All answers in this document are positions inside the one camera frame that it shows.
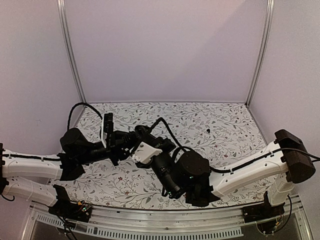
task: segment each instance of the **light purple wall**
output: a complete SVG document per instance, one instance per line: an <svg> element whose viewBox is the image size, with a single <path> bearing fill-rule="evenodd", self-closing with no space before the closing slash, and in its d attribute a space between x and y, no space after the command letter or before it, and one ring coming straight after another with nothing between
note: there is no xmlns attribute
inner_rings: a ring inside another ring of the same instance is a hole
<svg viewBox="0 0 320 240"><path fill-rule="evenodd" d="M268 141L286 129L320 156L320 1L276 1L263 68L251 106ZM320 164L297 189L320 239Z"/></svg>
<svg viewBox="0 0 320 240"><path fill-rule="evenodd" d="M89 102L245 102L265 0L68 0Z"/></svg>
<svg viewBox="0 0 320 240"><path fill-rule="evenodd" d="M0 143L22 153L56 154L69 110L79 101L57 1L2 0L0 23ZM19 239L28 206L0 197L0 239Z"/></svg>

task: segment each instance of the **cable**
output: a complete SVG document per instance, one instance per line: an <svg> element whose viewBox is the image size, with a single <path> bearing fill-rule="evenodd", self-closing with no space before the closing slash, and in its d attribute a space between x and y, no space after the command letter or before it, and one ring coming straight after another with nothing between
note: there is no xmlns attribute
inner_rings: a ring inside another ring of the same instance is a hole
<svg viewBox="0 0 320 240"><path fill-rule="evenodd" d="M140 143L144 140L144 137L147 136L148 134L150 134L152 132L152 130L160 123L163 122L165 128L167 129L167 131L169 132L170 136L172 137L172 139L174 140L174 142L180 147L180 149L182 149L184 152L186 152L187 147L183 147L181 145L181 143L177 140L177 138L175 137L175 135L173 134L173 132L171 131L168 123L166 122L166 120L164 120L162 117L159 117L152 125L151 127L142 135L140 141L138 141L136 143L136 145L133 147L133 149L130 152L130 155L132 155L133 153L135 153L135 151L138 149Z"/></svg>
<svg viewBox="0 0 320 240"><path fill-rule="evenodd" d="M27 155L20 155L20 154L3 154L2 156L7 158L37 159L37 160L47 160L47 161L57 161L57 162L61 161L60 158L27 156Z"/></svg>
<svg viewBox="0 0 320 240"><path fill-rule="evenodd" d="M64 227L64 233L66 235L66 237L69 239L69 240L72 240L69 236L68 236L68 233L67 233L67 229L70 231L72 237L74 238L74 240L78 240L77 237L75 236L74 232L71 230L70 228L70 223L66 220L66 219L62 219L59 215L56 215L60 220L61 222L63 222L63 227Z"/></svg>
<svg viewBox="0 0 320 240"><path fill-rule="evenodd" d="M15 196L12 196L12 199L9 199L9 198L6 198L5 196L3 196L2 194L1 194L1 197L3 197L5 200L7 200L9 202L13 202L16 199Z"/></svg>
<svg viewBox="0 0 320 240"><path fill-rule="evenodd" d="M184 149L188 149L188 150L190 150L190 151L195 151L195 150L193 150L191 147L188 147L188 146L182 146ZM173 160L176 160L176 158L177 158L177 156L178 156L178 153L180 152L180 150L182 150L182 148L181 147L177 147L175 150L174 150L174 152L173 152L173 154L172 154L172 159Z"/></svg>
<svg viewBox="0 0 320 240"><path fill-rule="evenodd" d="M289 216L288 218L286 219L285 223L279 228L279 229L276 229L273 233L277 233L279 232L281 229L283 229L289 222L289 219L291 217L291 214L292 214L292 200L291 200L291 197L288 195L288 199L289 199L289 202L290 202L290 212L289 212Z"/></svg>
<svg viewBox="0 0 320 240"><path fill-rule="evenodd" d="M86 103L86 102L78 102L70 110L69 118L68 118L68 124L67 124L67 127L66 127L67 130L69 130L69 128L70 128L70 121L71 121L71 116L72 116L73 111L75 110L76 107L78 107L80 105L84 105L84 106L92 109L96 114L98 114L99 118L103 119L101 113L97 109L95 109L92 105L90 105L89 103Z"/></svg>
<svg viewBox="0 0 320 240"><path fill-rule="evenodd" d="M243 163L243 164L241 164L239 166L236 166L236 167L234 167L232 169L224 170L224 169L216 169L216 168L213 168L213 167L210 167L210 169L213 172L219 173L219 174L232 173L232 172L234 172L236 170L242 169L242 168L244 168L244 167L246 167L246 166L248 166L248 165L250 165L250 164L252 164L252 163L254 163L254 162L258 161L258 160L260 160L260 159L266 158L267 156L270 156L271 154L275 154L275 153L277 153L279 151L296 151L296 152L299 152L299 153L301 153L301 154L303 154L305 156L309 156L309 157L311 157L313 159L316 159L316 160L312 161L313 163L314 162L320 162L320 157L318 157L318 156L312 155L312 154L310 154L310 153L308 153L306 151L302 151L300 149L291 148L291 147L284 147L284 148L278 148L276 150L273 150L272 152L268 152L268 153L266 153L266 154L264 154L262 156L256 157L256 158L254 158L254 159L252 159L250 161L247 161L247 162L245 162L245 163Z"/></svg>

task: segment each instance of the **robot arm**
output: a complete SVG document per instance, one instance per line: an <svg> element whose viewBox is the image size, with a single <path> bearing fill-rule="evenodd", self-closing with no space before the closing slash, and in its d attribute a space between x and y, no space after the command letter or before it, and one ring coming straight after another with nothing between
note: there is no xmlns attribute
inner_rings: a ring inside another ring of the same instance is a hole
<svg viewBox="0 0 320 240"><path fill-rule="evenodd" d="M72 218L74 210L79 207L70 203L63 187L39 184L20 176L70 181L84 173L82 165L110 159L117 166L118 161L131 155L138 168L152 168L163 186L163 196L168 194L169 198L178 199L186 193L186 203L198 207L205 207L239 187L279 175L265 194L263 209L266 209L266 206L283 207L294 184L307 180L315 173L310 158L296 151L307 152L302 141L285 130L276 132L276 141L260 152L222 169L215 169L193 149L180 144L176 148L170 139L153 136L151 131L160 121L166 124L161 118L151 127L138 125L131 132L113 131L113 115L108 113L102 120L99 142L87 141L79 129L72 128L60 139L64 153L58 155L17 154L3 149L3 153L0 152L0 193L43 203L52 213ZM184 153L176 159L181 150ZM88 221L90 212L84 211L84 214L86 216L81 214L74 219Z"/></svg>

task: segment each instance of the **patterned table surface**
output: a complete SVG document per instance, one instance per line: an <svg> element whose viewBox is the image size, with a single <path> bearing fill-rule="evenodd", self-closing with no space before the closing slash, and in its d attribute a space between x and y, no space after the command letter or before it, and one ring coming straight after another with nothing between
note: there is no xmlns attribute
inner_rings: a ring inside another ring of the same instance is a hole
<svg viewBox="0 0 320 240"><path fill-rule="evenodd" d="M136 125L151 125L163 117L176 138L210 160L215 167L227 166L264 148L266 145L247 108L235 103L97 103L102 114L113 113L114 128L133 131ZM99 141L101 120L89 108L77 127L91 142ZM152 132L170 137L160 123ZM274 177L241 187L208 208L260 201ZM162 185L151 169L136 168L132 159L115 167L109 160L85 166L85 174L74 181L52 181L66 188L72 200L96 205L134 209L194 209L185 198L161 196Z"/></svg>

